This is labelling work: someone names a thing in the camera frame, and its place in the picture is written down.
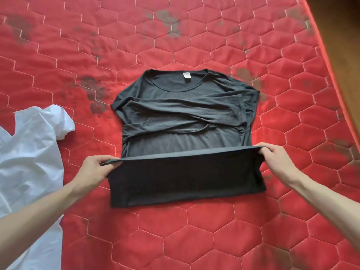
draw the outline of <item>t-shirt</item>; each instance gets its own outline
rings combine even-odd
[[[212,70],[147,70],[111,107],[123,164],[108,175],[115,207],[264,191],[251,146],[259,91]]]

